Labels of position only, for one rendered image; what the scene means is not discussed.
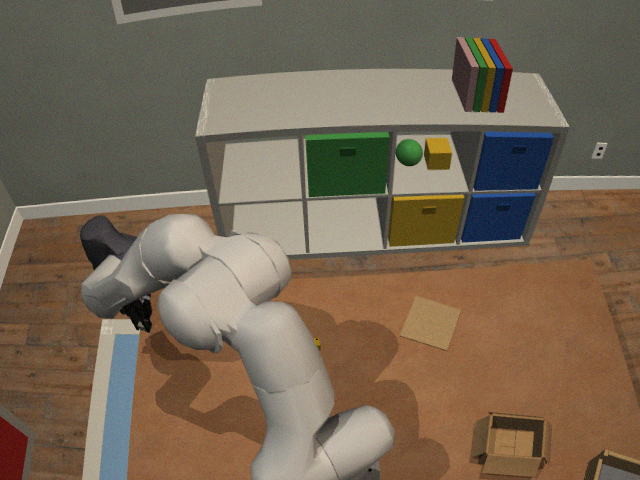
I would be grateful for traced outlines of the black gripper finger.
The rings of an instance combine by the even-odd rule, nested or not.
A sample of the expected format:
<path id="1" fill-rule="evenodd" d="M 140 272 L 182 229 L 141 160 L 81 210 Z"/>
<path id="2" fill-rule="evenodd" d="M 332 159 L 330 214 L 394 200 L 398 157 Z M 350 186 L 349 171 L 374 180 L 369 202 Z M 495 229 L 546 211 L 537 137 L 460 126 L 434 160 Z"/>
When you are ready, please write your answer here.
<path id="1" fill-rule="evenodd" d="M 139 321 L 141 323 L 144 321 L 142 324 L 143 324 L 146 332 L 148 332 L 148 333 L 150 333 L 150 330 L 151 330 L 151 327 L 152 327 L 152 323 L 150 321 L 150 317 L 151 317 L 151 314 L 152 314 L 152 307 L 151 307 L 150 297 L 151 297 L 151 294 L 148 294 L 146 296 L 141 297 L 142 301 L 140 301 L 140 299 L 138 299 L 136 302 L 131 302 L 130 303 L 130 306 L 132 306 L 135 309 L 136 313 L 140 317 Z"/>
<path id="2" fill-rule="evenodd" d="M 139 327 L 137 326 L 139 323 L 139 317 L 138 314 L 136 313 L 135 309 L 133 307 L 130 306 L 130 304 L 123 306 L 124 308 L 120 310 L 120 313 L 123 315 L 127 315 L 127 317 L 129 317 L 133 323 L 133 325 L 135 326 L 136 330 L 139 330 Z M 124 310 L 125 309 L 125 310 Z M 132 311 L 131 311 L 132 310 Z"/>

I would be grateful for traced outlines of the tan flat mat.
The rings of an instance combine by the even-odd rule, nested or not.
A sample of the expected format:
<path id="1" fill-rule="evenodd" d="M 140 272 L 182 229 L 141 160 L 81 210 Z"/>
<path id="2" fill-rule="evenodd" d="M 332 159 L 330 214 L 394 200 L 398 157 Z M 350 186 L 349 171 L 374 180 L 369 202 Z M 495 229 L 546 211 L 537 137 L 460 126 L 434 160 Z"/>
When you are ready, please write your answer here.
<path id="1" fill-rule="evenodd" d="M 461 310 L 415 296 L 400 336 L 447 351 Z"/>

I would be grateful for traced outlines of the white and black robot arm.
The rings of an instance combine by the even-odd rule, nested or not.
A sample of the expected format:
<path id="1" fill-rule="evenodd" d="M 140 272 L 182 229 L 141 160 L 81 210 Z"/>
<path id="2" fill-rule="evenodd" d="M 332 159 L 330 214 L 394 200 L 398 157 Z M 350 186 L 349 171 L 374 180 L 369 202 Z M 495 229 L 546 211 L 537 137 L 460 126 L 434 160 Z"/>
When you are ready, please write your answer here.
<path id="1" fill-rule="evenodd" d="M 180 344 L 218 353 L 225 341 L 239 352 L 266 419 L 251 480 L 358 480 L 393 448 L 394 428 L 375 407 L 330 417 L 335 393 L 311 333 L 292 305 L 270 301 L 291 280 L 277 241 L 216 236 L 193 214 L 165 216 L 138 237 L 95 216 L 80 238 L 94 269 L 81 298 L 99 318 L 166 287 L 157 307 Z"/>

